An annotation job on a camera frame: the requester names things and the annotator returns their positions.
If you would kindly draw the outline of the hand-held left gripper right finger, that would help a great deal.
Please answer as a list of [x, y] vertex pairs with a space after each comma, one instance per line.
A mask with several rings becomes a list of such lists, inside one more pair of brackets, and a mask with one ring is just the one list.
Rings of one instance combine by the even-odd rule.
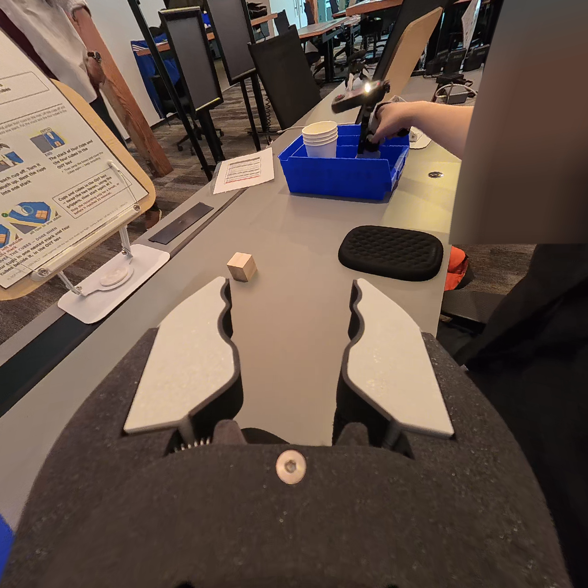
[[349, 423], [362, 423], [375, 447], [399, 446], [405, 433], [451, 439], [453, 425], [417, 323], [363, 278], [353, 281], [350, 312], [333, 444]]

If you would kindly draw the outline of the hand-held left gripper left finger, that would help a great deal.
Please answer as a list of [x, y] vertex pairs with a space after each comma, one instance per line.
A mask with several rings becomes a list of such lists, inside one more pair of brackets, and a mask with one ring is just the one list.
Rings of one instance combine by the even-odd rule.
[[243, 405], [239, 352], [232, 341], [231, 285], [219, 276], [160, 323], [123, 430], [177, 430], [204, 443]]

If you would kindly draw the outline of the blue plastic bin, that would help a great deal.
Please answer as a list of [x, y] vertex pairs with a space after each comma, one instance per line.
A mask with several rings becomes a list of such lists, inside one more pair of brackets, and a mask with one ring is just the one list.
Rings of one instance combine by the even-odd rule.
[[387, 201], [396, 189], [409, 155], [409, 136], [379, 147], [378, 158], [357, 158], [360, 125], [338, 126], [335, 158], [309, 158], [299, 136], [278, 156], [289, 191], [353, 201]]
[[0, 516], [0, 532], [0, 571], [2, 576], [14, 541], [13, 530], [2, 515]]

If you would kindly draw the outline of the wooden cube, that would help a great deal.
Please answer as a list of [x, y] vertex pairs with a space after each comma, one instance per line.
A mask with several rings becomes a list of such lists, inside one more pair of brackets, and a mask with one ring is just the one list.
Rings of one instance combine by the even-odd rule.
[[232, 278], [239, 282], [249, 282], [258, 271], [252, 254], [236, 252], [226, 264]]

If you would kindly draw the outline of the person's right forearm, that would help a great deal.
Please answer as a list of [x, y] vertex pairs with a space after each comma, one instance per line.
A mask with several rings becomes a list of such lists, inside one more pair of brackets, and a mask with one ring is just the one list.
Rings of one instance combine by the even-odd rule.
[[411, 126], [460, 160], [463, 159], [474, 107], [418, 101], [411, 107]]

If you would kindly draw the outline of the person's right hand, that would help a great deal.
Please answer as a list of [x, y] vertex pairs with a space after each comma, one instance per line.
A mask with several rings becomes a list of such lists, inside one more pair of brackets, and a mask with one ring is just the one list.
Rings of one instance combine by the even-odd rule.
[[371, 140], [379, 143], [393, 136], [405, 136], [412, 126], [414, 106], [407, 102], [391, 102], [378, 108], [373, 119], [376, 124]]

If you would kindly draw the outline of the small black white device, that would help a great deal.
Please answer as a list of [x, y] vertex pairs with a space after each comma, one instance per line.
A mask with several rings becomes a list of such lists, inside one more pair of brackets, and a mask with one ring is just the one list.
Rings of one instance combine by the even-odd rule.
[[348, 75], [345, 80], [346, 92], [353, 89], [356, 80], [362, 82], [368, 79], [365, 56], [365, 50], [356, 51], [349, 56], [347, 61]]

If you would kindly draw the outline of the long wooden table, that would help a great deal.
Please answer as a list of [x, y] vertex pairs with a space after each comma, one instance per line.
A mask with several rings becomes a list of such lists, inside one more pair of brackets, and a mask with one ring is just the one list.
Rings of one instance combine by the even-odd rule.
[[[345, 55], [346, 60], [349, 59], [355, 44], [355, 36], [360, 29], [360, 16], [355, 15], [351, 17], [332, 19], [324, 23], [308, 25], [298, 29], [298, 36], [301, 43], [305, 45], [311, 43], [314, 48], [318, 50], [322, 61], [319, 69], [325, 70], [325, 82], [343, 82], [346, 77], [336, 76], [336, 68], [345, 70], [348, 66], [347, 62], [344, 64], [336, 63], [336, 55]], [[339, 53], [335, 53], [334, 40], [342, 37], [342, 47]]]

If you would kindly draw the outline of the black mesh office chair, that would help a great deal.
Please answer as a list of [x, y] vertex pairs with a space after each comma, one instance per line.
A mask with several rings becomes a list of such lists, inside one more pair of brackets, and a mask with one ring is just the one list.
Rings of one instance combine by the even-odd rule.
[[475, 334], [481, 334], [492, 313], [503, 300], [499, 293], [475, 290], [446, 290], [443, 294], [440, 314], [457, 326]]

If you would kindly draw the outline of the orange bag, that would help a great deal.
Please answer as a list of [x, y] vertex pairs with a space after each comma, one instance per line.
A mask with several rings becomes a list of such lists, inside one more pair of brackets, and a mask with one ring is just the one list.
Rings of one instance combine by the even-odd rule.
[[452, 246], [447, 265], [444, 291], [464, 288], [471, 280], [469, 257], [465, 251]]

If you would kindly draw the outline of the black monitor on stand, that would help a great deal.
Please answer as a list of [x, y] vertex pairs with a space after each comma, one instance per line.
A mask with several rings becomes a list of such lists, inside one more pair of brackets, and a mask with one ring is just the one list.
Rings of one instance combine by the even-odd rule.
[[217, 164], [224, 160], [224, 153], [210, 111], [224, 100], [202, 12], [197, 6], [188, 6], [163, 9], [159, 16], [178, 66], [190, 113], [193, 120], [200, 123], [202, 135]]
[[268, 133], [269, 123], [258, 73], [249, 51], [249, 45], [254, 43], [254, 33], [246, 2], [206, 1], [206, 7], [225, 74], [230, 85], [240, 85], [254, 145], [260, 151], [262, 147], [245, 83], [247, 79], [251, 82], [263, 134]]

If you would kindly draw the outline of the acrylic paper sign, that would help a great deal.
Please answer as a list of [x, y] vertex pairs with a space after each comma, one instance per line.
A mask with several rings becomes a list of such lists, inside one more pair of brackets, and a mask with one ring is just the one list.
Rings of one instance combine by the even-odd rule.
[[273, 151], [269, 146], [262, 151], [221, 162], [213, 194], [253, 187], [274, 178]]

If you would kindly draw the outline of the dark inset table panel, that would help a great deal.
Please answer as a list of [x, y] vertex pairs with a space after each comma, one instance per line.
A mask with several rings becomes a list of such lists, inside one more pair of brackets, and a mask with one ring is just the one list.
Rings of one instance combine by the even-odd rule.
[[151, 236], [148, 240], [152, 243], [168, 245], [184, 231], [190, 228], [202, 217], [213, 211], [213, 207], [199, 202], [182, 213], [179, 217], [166, 225], [160, 231]]
[[1, 416], [90, 336], [87, 325], [65, 314], [1, 365]]

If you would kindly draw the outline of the blue white-striped jacket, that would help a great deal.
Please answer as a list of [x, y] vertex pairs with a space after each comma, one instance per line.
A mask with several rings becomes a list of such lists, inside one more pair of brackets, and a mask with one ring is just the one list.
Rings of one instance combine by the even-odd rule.
[[[162, 104], [156, 91], [156, 87], [152, 82], [153, 77], [159, 76], [159, 70], [156, 67], [156, 63], [148, 50], [147, 43], [144, 40], [131, 40], [130, 47], [134, 53], [135, 61], [149, 99], [151, 100], [154, 109], [158, 113], [159, 118], [162, 119], [164, 118]], [[171, 82], [174, 85], [177, 84], [179, 82], [180, 76], [175, 60], [172, 56], [165, 57], [163, 54], [161, 54], [161, 57], [164, 61]]]

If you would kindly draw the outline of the wooden beam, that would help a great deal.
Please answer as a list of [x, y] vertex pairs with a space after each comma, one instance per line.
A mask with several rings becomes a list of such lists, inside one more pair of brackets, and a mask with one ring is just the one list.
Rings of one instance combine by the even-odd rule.
[[173, 167], [143, 116], [114, 57], [93, 22], [90, 12], [85, 8], [77, 8], [70, 19], [86, 48], [89, 51], [99, 52], [102, 58], [101, 67], [105, 74], [101, 91], [113, 108], [117, 119], [128, 132], [140, 156], [147, 163], [149, 170], [157, 178], [170, 174]]

